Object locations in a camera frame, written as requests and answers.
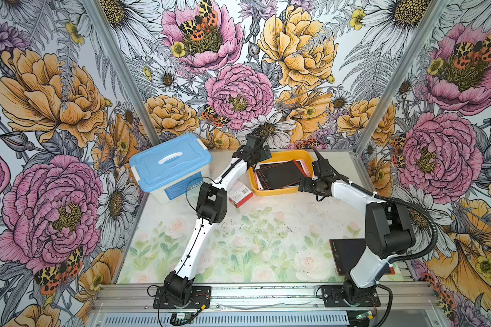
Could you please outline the yellow storage tray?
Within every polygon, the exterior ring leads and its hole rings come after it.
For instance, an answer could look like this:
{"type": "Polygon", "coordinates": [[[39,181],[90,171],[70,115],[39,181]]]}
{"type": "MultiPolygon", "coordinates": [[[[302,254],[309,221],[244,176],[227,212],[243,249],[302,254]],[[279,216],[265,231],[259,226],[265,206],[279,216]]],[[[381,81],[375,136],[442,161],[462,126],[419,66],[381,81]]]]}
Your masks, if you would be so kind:
{"type": "MultiPolygon", "coordinates": [[[[265,160],[256,166],[259,168],[261,165],[266,164],[278,164],[282,162],[287,162],[290,160],[300,161],[304,165],[304,171],[309,177],[313,177],[312,168],[312,156],[306,150],[283,150],[278,152],[271,152],[271,159],[265,160]]],[[[298,193],[298,183],[296,186],[290,186],[282,189],[263,189],[259,183],[259,179],[256,177],[256,170],[249,168],[247,171],[249,182],[251,185],[251,190],[256,196],[266,197],[266,196],[282,196],[285,194],[298,193]]]]}

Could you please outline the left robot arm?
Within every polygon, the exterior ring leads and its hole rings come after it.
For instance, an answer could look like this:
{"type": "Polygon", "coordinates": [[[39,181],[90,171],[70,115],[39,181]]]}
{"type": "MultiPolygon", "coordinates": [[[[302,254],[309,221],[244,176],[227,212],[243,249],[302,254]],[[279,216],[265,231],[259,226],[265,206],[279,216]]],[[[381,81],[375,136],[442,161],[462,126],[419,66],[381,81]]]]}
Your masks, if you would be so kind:
{"type": "Polygon", "coordinates": [[[196,206],[196,223],[179,263],[166,276],[163,299],[176,306],[186,306],[192,298],[197,265],[213,229],[226,217],[228,191],[250,168],[271,158],[267,138],[258,133],[248,134],[246,142],[232,156],[226,170],[210,183],[202,183],[196,206]]]}

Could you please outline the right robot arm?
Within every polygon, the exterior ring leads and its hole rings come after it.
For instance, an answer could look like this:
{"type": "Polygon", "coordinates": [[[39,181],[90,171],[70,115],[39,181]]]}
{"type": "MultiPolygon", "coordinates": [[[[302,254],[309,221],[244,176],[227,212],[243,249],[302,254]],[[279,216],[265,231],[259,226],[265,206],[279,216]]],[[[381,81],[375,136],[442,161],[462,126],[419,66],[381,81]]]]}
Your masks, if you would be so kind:
{"type": "Polygon", "coordinates": [[[366,247],[357,264],[346,274],[343,299],[357,305],[372,295],[386,268],[415,244],[409,203],[371,192],[340,174],[320,154],[312,162],[313,178],[302,178],[299,191],[317,201],[333,197],[365,215],[366,247]]]}

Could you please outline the blue lidded storage box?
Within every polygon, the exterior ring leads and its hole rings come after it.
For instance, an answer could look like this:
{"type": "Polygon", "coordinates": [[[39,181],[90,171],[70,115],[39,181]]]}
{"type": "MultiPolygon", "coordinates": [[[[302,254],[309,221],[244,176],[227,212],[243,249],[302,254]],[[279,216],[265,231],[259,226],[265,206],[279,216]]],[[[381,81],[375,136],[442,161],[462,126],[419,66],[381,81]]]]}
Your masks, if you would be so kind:
{"type": "Polygon", "coordinates": [[[209,176],[212,156],[193,134],[184,134],[138,153],[130,166],[139,187],[160,204],[184,196],[209,176]]]}

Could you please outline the small red white carton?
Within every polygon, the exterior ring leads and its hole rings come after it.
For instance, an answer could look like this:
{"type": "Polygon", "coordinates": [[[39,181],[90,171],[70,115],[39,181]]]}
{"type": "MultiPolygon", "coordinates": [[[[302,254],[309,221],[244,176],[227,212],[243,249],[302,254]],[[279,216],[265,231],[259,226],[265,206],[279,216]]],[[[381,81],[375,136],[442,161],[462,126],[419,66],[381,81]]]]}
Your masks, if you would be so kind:
{"type": "Polygon", "coordinates": [[[235,208],[240,208],[253,195],[252,190],[241,181],[236,181],[230,191],[228,191],[228,198],[235,208]]]}

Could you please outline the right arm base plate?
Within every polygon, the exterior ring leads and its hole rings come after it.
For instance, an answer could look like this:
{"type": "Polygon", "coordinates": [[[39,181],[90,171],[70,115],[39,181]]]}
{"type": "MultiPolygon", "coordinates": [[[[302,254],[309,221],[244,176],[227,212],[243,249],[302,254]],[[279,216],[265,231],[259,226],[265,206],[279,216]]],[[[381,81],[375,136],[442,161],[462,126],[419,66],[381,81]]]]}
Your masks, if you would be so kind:
{"type": "Polygon", "coordinates": [[[375,287],[361,289],[347,284],[320,286],[317,296],[325,307],[380,307],[381,302],[375,287]]]}

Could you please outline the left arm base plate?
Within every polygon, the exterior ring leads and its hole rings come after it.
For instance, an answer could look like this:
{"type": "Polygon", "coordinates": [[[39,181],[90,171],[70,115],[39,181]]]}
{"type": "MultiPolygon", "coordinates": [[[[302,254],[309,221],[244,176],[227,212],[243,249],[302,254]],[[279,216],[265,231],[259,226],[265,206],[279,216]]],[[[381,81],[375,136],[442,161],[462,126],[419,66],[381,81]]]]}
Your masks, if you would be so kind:
{"type": "Polygon", "coordinates": [[[192,286],[176,296],[164,286],[158,287],[154,295],[154,309],[200,309],[210,307],[212,287],[192,286]]]}

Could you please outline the aluminium front rail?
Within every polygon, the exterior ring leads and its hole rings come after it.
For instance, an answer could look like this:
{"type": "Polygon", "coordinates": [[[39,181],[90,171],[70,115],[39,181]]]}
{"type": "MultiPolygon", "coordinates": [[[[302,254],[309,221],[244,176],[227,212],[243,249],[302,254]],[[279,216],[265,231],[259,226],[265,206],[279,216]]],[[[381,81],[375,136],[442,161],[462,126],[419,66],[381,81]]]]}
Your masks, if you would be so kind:
{"type": "Polygon", "coordinates": [[[160,304],[152,284],[107,286],[88,326],[450,326],[425,282],[382,283],[358,307],[340,299],[339,283],[213,283],[184,307],[160,304]]]}

